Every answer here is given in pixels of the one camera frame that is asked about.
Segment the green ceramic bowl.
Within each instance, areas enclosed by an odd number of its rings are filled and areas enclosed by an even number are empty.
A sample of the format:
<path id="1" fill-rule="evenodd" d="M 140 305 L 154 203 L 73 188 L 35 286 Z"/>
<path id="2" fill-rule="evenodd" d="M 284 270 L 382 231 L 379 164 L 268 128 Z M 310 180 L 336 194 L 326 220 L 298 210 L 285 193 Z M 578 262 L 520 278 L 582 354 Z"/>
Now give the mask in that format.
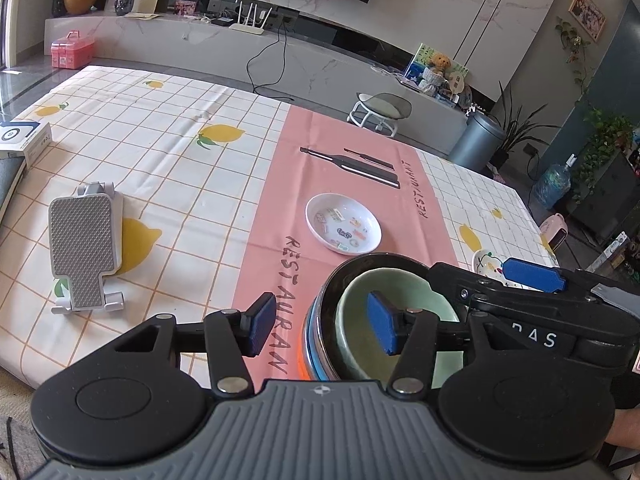
<path id="1" fill-rule="evenodd" d="M 430 311 L 442 322 L 459 315 L 430 283 L 409 271 L 378 268 L 347 285 L 335 312 L 337 350 L 348 379 L 388 383 L 411 324 L 402 312 Z"/>

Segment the orange steel bowl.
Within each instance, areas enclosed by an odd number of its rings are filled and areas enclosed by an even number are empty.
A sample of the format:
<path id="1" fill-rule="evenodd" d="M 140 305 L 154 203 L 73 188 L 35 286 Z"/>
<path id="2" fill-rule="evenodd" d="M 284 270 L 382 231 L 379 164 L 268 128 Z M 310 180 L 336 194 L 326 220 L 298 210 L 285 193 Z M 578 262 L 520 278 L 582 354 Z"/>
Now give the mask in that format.
<path id="1" fill-rule="evenodd" d="M 313 380 L 314 378 L 310 374 L 307 357 L 306 357 L 306 341 L 305 332 L 300 330 L 297 337 L 297 350 L 296 350 L 296 366 L 297 373 L 300 380 Z"/>

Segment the small white sticker dish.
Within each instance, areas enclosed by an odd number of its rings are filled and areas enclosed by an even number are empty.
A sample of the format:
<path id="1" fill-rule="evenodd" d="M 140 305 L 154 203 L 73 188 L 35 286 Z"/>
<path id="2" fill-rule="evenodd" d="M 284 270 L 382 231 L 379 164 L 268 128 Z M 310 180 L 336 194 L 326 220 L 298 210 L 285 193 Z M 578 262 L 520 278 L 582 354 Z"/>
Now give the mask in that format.
<path id="1" fill-rule="evenodd" d="M 353 198 L 322 193 L 308 200 L 305 219 L 316 240 L 343 256 L 374 252 L 382 242 L 382 229 L 375 215 Z"/>

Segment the white fruity painted plate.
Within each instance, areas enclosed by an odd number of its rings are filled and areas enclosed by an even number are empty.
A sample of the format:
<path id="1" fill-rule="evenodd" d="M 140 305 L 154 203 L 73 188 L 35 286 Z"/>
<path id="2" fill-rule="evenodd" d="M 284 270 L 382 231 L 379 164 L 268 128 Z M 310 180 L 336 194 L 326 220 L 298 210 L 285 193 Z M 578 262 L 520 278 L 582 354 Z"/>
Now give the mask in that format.
<path id="1" fill-rule="evenodd" d="M 501 260 L 488 249 L 479 249 L 472 258 L 472 271 L 506 286 L 508 280 L 502 273 Z"/>

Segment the pink small heater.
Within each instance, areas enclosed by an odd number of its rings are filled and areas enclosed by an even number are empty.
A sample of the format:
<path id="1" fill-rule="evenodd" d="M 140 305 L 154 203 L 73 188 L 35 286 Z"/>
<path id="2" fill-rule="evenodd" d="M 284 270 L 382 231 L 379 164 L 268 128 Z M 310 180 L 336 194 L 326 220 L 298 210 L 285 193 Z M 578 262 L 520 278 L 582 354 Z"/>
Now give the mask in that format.
<path id="1" fill-rule="evenodd" d="M 556 252 L 568 235 L 568 227 L 562 214 L 552 214 L 541 223 L 539 229 L 540 239 L 548 252 Z"/>

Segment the blue water jug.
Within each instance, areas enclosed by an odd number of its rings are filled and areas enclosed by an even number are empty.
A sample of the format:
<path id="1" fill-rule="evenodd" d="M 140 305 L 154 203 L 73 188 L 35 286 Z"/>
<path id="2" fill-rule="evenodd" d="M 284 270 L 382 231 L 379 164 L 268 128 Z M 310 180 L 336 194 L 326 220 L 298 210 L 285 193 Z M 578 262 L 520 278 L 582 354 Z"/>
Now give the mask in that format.
<path id="1" fill-rule="evenodd" d="M 577 157 L 571 154 L 563 165 L 553 164 L 533 186 L 533 196 L 544 209 L 550 210 L 572 186 L 570 175 Z"/>

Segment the lemon and pink tablecloth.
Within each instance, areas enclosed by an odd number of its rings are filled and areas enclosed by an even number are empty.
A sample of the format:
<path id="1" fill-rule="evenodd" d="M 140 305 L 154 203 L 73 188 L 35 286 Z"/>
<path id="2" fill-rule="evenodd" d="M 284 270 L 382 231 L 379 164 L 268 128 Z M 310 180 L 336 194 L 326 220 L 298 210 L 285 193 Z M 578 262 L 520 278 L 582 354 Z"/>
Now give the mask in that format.
<path id="1" fill-rule="evenodd" d="M 469 269 L 475 253 L 553 266 L 518 193 L 406 144 L 220 84 L 90 66 L 20 111 L 52 142 L 1 227 L 1 365 L 30 386 L 150 316 L 198 322 L 269 290 L 276 324 L 248 367 L 304 376 L 304 317 L 342 263 L 309 231 L 307 203 L 337 193 L 366 206 L 380 249 Z M 125 309 L 56 315 L 52 200 L 93 181 L 124 196 L 125 255 L 107 290 Z"/>

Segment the potted green plant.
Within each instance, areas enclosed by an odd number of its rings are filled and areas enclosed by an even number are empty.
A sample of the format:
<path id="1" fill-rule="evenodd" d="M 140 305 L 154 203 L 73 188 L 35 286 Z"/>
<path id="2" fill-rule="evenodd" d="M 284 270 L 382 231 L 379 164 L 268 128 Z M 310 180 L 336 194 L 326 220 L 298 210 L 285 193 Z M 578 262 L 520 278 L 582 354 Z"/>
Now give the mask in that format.
<path id="1" fill-rule="evenodd" d="M 499 170 L 509 159 L 513 149 L 523 142 L 535 142 L 538 144 L 548 145 L 549 142 L 542 140 L 539 136 L 535 136 L 537 130 L 550 129 L 559 130 L 558 125 L 544 124 L 537 122 L 536 116 L 539 115 L 547 104 L 542 104 L 528 115 L 524 115 L 523 107 L 514 107 L 514 99 L 510 88 L 504 88 L 499 84 L 500 96 L 495 108 L 489 114 L 492 119 L 504 133 L 504 139 L 495 153 L 491 156 L 490 164 Z"/>

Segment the grey metal trash can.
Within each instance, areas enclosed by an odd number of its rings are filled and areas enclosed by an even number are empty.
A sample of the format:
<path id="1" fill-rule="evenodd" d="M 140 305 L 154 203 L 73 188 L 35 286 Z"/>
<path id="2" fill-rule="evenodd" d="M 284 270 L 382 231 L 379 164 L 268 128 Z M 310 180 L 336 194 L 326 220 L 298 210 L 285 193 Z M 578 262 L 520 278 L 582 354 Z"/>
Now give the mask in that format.
<path id="1" fill-rule="evenodd" d="M 505 138 L 506 133 L 494 118 L 474 112 L 469 114 L 462 137 L 448 159 L 458 166 L 481 172 Z"/>

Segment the grey phone stand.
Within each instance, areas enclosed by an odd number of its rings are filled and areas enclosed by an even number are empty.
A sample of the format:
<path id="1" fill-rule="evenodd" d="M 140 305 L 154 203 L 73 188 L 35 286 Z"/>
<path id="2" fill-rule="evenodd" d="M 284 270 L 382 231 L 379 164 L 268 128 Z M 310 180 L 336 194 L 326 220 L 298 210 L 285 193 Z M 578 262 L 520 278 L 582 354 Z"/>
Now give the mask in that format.
<path id="1" fill-rule="evenodd" d="M 113 312 L 125 307 L 121 292 L 104 280 L 122 266 L 124 199 L 112 182 L 78 186 L 49 206 L 50 266 L 55 278 L 51 312 Z"/>

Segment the white rolling stool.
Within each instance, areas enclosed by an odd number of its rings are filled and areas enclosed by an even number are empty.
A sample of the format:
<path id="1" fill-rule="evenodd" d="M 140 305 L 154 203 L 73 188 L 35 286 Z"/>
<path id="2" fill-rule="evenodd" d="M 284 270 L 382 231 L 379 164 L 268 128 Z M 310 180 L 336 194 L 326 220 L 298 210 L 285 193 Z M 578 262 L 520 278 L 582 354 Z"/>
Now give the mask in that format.
<path id="1" fill-rule="evenodd" d="M 402 96 L 388 92 L 360 92 L 347 115 L 347 121 L 358 128 L 371 124 L 374 132 L 393 138 L 398 131 L 398 122 L 407 119 L 411 112 L 412 104 Z"/>

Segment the white small box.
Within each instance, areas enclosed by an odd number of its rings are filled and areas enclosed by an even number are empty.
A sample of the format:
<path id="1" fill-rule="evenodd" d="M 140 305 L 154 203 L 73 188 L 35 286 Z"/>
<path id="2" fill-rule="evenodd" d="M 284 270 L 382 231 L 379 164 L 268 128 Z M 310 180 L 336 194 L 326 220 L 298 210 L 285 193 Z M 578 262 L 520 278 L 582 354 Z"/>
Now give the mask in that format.
<path id="1" fill-rule="evenodd" d="M 52 141 L 48 122 L 12 120 L 0 126 L 0 158 L 22 158 L 29 169 Z"/>

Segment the white wifi router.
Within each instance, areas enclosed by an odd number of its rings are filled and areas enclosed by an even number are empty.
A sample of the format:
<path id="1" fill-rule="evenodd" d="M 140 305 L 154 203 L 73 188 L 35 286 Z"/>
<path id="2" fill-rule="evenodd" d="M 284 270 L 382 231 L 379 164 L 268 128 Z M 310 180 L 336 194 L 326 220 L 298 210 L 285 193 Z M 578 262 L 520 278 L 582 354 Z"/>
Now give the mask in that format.
<path id="1" fill-rule="evenodd" d="M 262 8 L 256 2 L 245 3 L 241 1 L 236 14 L 236 21 L 230 25 L 230 29 L 237 32 L 246 32 L 250 35 L 262 36 L 271 13 L 272 6 Z"/>

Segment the pink storage box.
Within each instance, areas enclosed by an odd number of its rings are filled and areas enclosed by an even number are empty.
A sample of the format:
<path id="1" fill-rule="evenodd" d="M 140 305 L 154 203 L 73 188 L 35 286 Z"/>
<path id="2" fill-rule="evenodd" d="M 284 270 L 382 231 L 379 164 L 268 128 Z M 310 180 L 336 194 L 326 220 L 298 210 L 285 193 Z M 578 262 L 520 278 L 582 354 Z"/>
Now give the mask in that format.
<path id="1" fill-rule="evenodd" d="M 53 68 L 79 70 L 93 59 L 94 38 L 81 37 L 78 30 L 71 30 L 65 37 L 52 42 L 50 55 Z"/>

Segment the framed wall picture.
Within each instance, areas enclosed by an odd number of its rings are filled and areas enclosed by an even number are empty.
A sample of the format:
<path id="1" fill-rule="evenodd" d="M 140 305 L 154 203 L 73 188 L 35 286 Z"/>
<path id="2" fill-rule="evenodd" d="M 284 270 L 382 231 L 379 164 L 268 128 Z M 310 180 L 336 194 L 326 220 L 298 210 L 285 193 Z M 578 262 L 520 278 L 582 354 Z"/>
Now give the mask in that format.
<path id="1" fill-rule="evenodd" d="M 568 12 L 593 41 L 599 41 L 606 17 L 593 0 L 572 0 Z"/>

